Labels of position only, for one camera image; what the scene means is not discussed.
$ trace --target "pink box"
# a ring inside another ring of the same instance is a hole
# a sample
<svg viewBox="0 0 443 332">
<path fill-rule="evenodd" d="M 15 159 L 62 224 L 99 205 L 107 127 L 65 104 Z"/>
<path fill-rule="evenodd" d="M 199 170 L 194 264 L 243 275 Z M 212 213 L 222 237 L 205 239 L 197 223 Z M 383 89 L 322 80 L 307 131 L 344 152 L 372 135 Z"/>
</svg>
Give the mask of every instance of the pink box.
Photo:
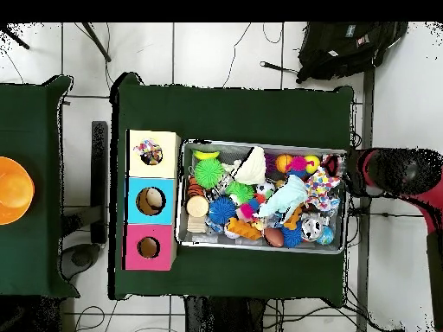
<svg viewBox="0 0 443 332">
<path fill-rule="evenodd" d="M 125 270 L 169 271 L 176 257 L 177 243 L 172 225 L 128 224 Z M 152 237 L 159 244 L 155 258 L 145 258 L 138 252 L 138 242 Z"/>
</svg>

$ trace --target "metal leg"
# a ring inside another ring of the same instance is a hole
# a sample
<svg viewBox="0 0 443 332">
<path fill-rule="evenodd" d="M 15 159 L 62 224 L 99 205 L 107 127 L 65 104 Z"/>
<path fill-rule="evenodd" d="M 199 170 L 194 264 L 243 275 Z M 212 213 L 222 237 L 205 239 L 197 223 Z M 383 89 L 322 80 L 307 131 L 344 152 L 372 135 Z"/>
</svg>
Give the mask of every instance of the metal leg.
<svg viewBox="0 0 443 332">
<path fill-rule="evenodd" d="M 0 26 L 0 31 L 4 32 L 6 35 L 8 35 L 10 38 L 12 38 L 14 41 L 16 41 L 20 46 L 29 49 L 29 46 L 23 42 L 19 37 L 14 35 L 7 26 Z"/>
<path fill-rule="evenodd" d="M 372 147 L 372 121 L 374 113 L 374 80 L 375 69 L 371 69 L 364 73 L 363 80 L 363 133 L 362 133 L 362 149 Z M 360 199 L 360 207 L 367 208 L 370 200 L 367 197 Z M 358 245 L 358 270 L 357 270 L 357 298 L 360 308 L 362 308 L 365 316 L 368 314 L 368 280 L 369 280 L 369 215 L 360 217 L 360 243 Z M 356 332 L 366 332 L 366 318 L 358 314 L 356 315 Z"/>
<path fill-rule="evenodd" d="M 111 57 L 109 57 L 109 54 L 106 52 L 105 48 L 103 47 L 103 45 L 100 43 L 99 39 L 97 38 L 97 35 L 95 35 L 95 32 L 93 31 L 93 29 L 91 28 L 91 26 L 87 23 L 87 22 L 83 22 L 83 27 L 85 27 L 85 30 L 87 31 L 87 33 L 91 36 L 91 38 L 93 39 L 93 42 L 97 45 L 97 47 L 99 48 L 101 54 L 103 54 L 103 57 L 105 57 L 106 62 L 111 62 Z"/>
</svg>

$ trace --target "backpack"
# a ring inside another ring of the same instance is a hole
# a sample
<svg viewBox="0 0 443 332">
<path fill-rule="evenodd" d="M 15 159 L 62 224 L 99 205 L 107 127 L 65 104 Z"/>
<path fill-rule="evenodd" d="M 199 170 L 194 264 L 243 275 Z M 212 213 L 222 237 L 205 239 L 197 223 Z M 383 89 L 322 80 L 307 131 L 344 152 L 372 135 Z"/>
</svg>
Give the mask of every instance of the backpack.
<svg viewBox="0 0 443 332">
<path fill-rule="evenodd" d="M 308 22 L 297 83 L 308 78 L 342 78 L 379 67 L 386 50 L 407 29 L 408 22 Z"/>
</svg>

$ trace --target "orange toy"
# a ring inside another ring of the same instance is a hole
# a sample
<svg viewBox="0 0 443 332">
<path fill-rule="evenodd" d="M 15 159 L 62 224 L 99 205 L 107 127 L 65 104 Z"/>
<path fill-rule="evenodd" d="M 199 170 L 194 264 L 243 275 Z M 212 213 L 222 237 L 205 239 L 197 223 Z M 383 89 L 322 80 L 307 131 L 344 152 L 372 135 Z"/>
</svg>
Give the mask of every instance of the orange toy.
<svg viewBox="0 0 443 332">
<path fill-rule="evenodd" d="M 245 223 L 243 220 L 237 220 L 236 218 L 230 218 L 228 223 L 229 232 L 240 235 L 248 239 L 256 240 L 261 237 L 261 232 L 250 224 Z"/>
<path fill-rule="evenodd" d="M 34 196 L 34 183 L 16 161 L 0 156 L 0 225 L 19 220 Z"/>
<path fill-rule="evenodd" d="M 283 224 L 283 227 L 286 227 L 290 230 L 295 230 L 297 228 L 297 221 L 299 221 L 300 214 L 301 214 L 301 205 L 295 209 L 295 211 L 289 217 L 287 222 L 285 224 Z"/>
</svg>

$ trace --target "chair leg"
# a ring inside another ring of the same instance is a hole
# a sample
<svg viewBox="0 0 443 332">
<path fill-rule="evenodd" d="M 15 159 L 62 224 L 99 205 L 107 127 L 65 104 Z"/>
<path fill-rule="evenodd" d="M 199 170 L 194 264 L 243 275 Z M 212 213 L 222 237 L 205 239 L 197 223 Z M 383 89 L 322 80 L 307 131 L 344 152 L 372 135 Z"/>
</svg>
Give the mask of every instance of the chair leg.
<svg viewBox="0 0 443 332">
<path fill-rule="evenodd" d="M 83 22 L 82 24 L 83 24 L 83 27 L 85 27 L 85 30 L 87 31 L 87 33 L 93 39 L 93 42 L 99 48 L 101 54 L 103 54 L 103 57 L 105 57 L 106 62 L 111 62 L 111 57 L 109 57 L 109 54 L 106 52 L 105 48 L 100 43 L 99 39 L 97 38 L 97 35 L 95 35 L 95 32 L 93 31 L 91 26 L 87 22 Z"/>
<path fill-rule="evenodd" d="M 17 37 L 16 35 L 14 35 L 14 33 L 12 33 L 8 27 L 4 26 L 4 27 L 0 27 L 0 31 L 4 32 L 6 35 L 8 35 L 10 38 L 12 38 L 14 41 L 16 41 L 20 46 L 29 49 L 29 45 L 26 44 L 25 42 L 23 42 L 19 37 Z"/>
</svg>

